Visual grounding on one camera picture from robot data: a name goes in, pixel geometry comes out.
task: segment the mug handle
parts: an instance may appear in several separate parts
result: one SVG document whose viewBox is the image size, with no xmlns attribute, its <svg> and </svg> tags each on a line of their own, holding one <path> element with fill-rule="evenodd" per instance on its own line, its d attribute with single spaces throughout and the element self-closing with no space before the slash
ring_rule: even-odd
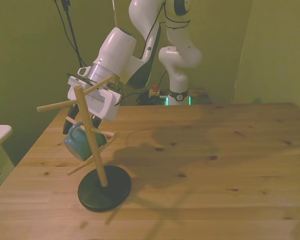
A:
<svg viewBox="0 0 300 240">
<path fill-rule="evenodd" d="M 77 128 L 80 127 L 81 125 L 83 125 L 84 123 L 82 121 L 77 122 L 76 124 L 74 124 L 70 129 L 69 129 L 69 136 L 72 140 L 74 139 L 74 136 L 72 136 L 72 132 Z"/>
</svg>

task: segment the wood knot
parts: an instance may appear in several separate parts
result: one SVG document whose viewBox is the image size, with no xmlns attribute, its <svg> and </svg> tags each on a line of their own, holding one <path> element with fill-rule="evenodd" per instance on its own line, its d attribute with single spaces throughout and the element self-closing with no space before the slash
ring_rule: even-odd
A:
<svg viewBox="0 0 300 240">
<path fill-rule="evenodd" d="M 283 143 L 287 146 L 291 146 L 293 144 L 292 141 L 289 140 L 284 140 Z"/>
<path fill-rule="evenodd" d="M 242 132 L 240 132 L 240 131 L 234 131 L 233 132 L 234 134 L 236 134 L 236 135 L 238 135 L 238 136 L 240 136 L 240 137 L 245 137 L 246 135 L 244 135 Z"/>
<path fill-rule="evenodd" d="M 88 222 L 87 221 L 82 221 L 81 223 L 80 223 L 80 226 L 79 226 L 79 228 L 80 229 L 85 229 L 87 226 L 88 226 Z"/>
<path fill-rule="evenodd" d="M 162 147 L 156 147 L 154 150 L 156 150 L 157 152 L 163 152 L 165 149 Z"/>
<path fill-rule="evenodd" d="M 177 175 L 179 178 L 186 178 L 187 175 L 185 175 L 184 173 L 180 172 L 178 175 Z"/>
<path fill-rule="evenodd" d="M 210 159 L 210 160 L 217 160 L 217 159 L 218 159 L 218 156 L 210 156 L 209 159 Z"/>
<path fill-rule="evenodd" d="M 232 192 L 239 192 L 239 189 L 237 188 L 231 188 L 231 189 L 226 189 L 227 191 L 232 191 Z"/>
</svg>

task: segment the wooden dowel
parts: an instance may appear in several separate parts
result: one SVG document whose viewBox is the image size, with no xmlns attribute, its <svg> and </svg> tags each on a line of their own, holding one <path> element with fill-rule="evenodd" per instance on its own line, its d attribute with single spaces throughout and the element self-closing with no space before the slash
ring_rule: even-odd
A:
<svg viewBox="0 0 300 240">
<path fill-rule="evenodd" d="M 76 123 L 77 123 L 76 120 L 72 119 L 72 118 L 69 117 L 69 116 L 66 116 L 65 119 L 68 120 L 68 121 L 69 121 L 70 123 L 72 123 L 72 124 L 76 124 Z M 86 129 L 85 129 L 84 126 L 81 125 L 80 128 L 81 128 L 83 131 L 86 131 Z M 100 130 L 100 129 L 94 128 L 94 127 L 91 128 L 90 131 L 95 132 L 95 133 L 98 133 L 98 134 L 102 134 L 102 135 L 105 135 L 105 136 L 108 136 L 108 137 L 111 137 L 111 138 L 113 138 L 115 135 L 118 134 L 118 133 L 113 133 L 113 132 L 110 132 L 110 131 L 103 131 L 103 130 Z"/>
<path fill-rule="evenodd" d="M 118 133 L 113 133 L 113 132 L 110 132 L 110 131 L 103 131 L 103 130 L 100 130 L 100 129 L 94 128 L 94 127 L 91 128 L 90 131 L 95 132 L 97 134 L 103 134 L 103 135 L 109 136 L 111 138 L 113 138 L 116 134 L 118 134 Z"/>
<path fill-rule="evenodd" d="M 87 90 L 84 91 L 84 95 L 88 95 L 89 93 L 93 92 L 94 90 L 100 88 L 103 84 L 106 84 L 112 80 L 112 77 L 109 76 L 106 79 L 102 80 L 101 82 L 97 83 L 96 85 L 93 85 L 89 87 Z M 65 107 L 70 107 L 74 104 L 77 104 L 78 101 L 76 99 L 74 100 L 69 100 L 69 101 L 62 101 L 62 102 L 57 102 L 45 106 L 38 106 L 36 110 L 38 112 L 45 112 L 49 110 L 54 110 L 54 109 L 59 109 L 59 108 L 65 108 Z"/>
<path fill-rule="evenodd" d="M 89 93 L 93 92 L 94 90 L 100 88 L 103 84 L 106 84 L 112 80 L 112 77 L 109 76 L 106 79 L 102 80 L 101 82 L 98 82 L 96 85 L 93 85 L 89 87 L 87 90 L 84 91 L 84 95 L 88 95 Z"/>
<path fill-rule="evenodd" d="M 75 86 L 73 88 L 73 90 L 74 90 L 75 98 L 78 101 L 79 110 L 80 110 L 80 113 L 82 116 L 84 128 L 87 130 L 85 133 L 88 138 L 88 142 L 89 142 L 90 149 L 92 152 L 95 168 L 97 170 L 101 186 L 106 187 L 108 185 L 108 180 L 107 180 L 105 168 L 102 163 L 101 156 L 100 156 L 96 136 L 92 131 L 90 131 L 90 129 L 93 128 L 94 126 L 93 126 L 91 118 L 90 118 L 88 105 L 87 105 L 86 98 L 85 98 L 84 88 L 82 86 Z"/>
<path fill-rule="evenodd" d="M 65 119 L 68 120 L 68 121 L 69 121 L 70 123 L 72 123 L 72 124 L 76 124 L 76 123 L 77 123 L 76 120 L 72 119 L 72 118 L 69 117 L 69 116 L 66 116 Z M 81 128 L 83 131 L 86 131 L 86 129 L 85 129 L 84 126 L 81 125 L 80 128 Z"/>
<path fill-rule="evenodd" d="M 53 104 L 49 104 L 49 105 L 45 105 L 45 106 L 38 106 L 36 108 L 36 110 L 38 112 L 45 112 L 45 111 L 50 111 L 50 110 L 54 110 L 54 109 L 70 107 L 73 104 L 76 104 L 77 102 L 78 101 L 76 99 L 69 100 L 69 101 L 62 101 L 62 102 L 57 102 L 57 103 L 53 103 Z"/>
<path fill-rule="evenodd" d="M 100 149 L 99 149 L 100 153 L 102 153 L 103 150 L 105 150 L 106 147 L 108 147 L 118 136 L 119 136 L 119 133 L 116 134 L 115 137 L 111 138 L 108 142 L 106 142 L 105 145 L 103 145 L 102 147 L 100 147 Z M 80 169 L 84 168 L 85 166 L 88 166 L 93 161 L 94 161 L 94 158 L 92 156 L 89 159 L 87 159 L 86 161 L 84 161 L 83 163 L 81 163 L 80 165 L 78 165 L 77 167 L 75 167 L 75 168 L 71 169 L 70 171 L 68 171 L 66 174 L 68 176 L 70 176 L 71 174 L 74 174 L 75 172 L 79 171 Z"/>
</svg>

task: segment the wooden mug stand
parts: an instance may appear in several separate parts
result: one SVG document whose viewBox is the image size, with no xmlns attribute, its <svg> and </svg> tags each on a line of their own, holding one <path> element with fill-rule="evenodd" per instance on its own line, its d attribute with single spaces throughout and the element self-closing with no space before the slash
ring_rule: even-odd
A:
<svg viewBox="0 0 300 240">
<path fill-rule="evenodd" d="M 80 128 L 86 133 L 92 156 L 66 174 L 69 176 L 94 162 L 95 169 L 82 179 L 78 187 L 78 197 L 81 204 L 94 212 L 104 212 L 117 207 L 125 201 L 131 190 L 131 179 L 128 173 L 118 166 L 104 166 L 100 155 L 104 149 L 113 143 L 119 136 L 119 133 L 94 128 L 85 97 L 85 95 L 88 95 L 111 80 L 112 78 L 108 77 L 85 91 L 82 86 L 75 86 L 73 89 L 76 100 L 68 100 L 37 107 L 38 112 L 44 112 L 78 104 L 83 122 Z M 66 120 L 72 124 L 77 123 L 69 116 L 66 117 Z M 98 147 L 95 133 L 103 134 L 109 138 L 100 148 Z"/>
</svg>

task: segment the wooden peg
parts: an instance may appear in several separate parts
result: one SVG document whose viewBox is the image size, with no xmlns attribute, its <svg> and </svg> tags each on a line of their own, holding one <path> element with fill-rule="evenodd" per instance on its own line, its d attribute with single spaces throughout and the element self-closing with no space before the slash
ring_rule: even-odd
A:
<svg viewBox="0 0 300 240">
<path fill-rule="evenodd" d="M 86 133 L 89 145 L 90 145 L 95 168 L 97 170 L 101 186 L 106 187 L 108 185 L 108 180 L 107 180 L 104 165 L 102 163 L 102 159 L 100 156 L 96 136 L 92 131 L 90 131 L 90 129 L 93 128 L 94 126 L 93 126 L 91 118 L 90 118 L 88 105 L 87 105 L 86 98 L 85 98 L 84 88 L 82 86 L 75 86 L 73 89 L 74 89 L 75 98 L 78 101 L 83 125 L 84 125 L 84 128 L 86 129 L 85 133 Z"/>
</svg>

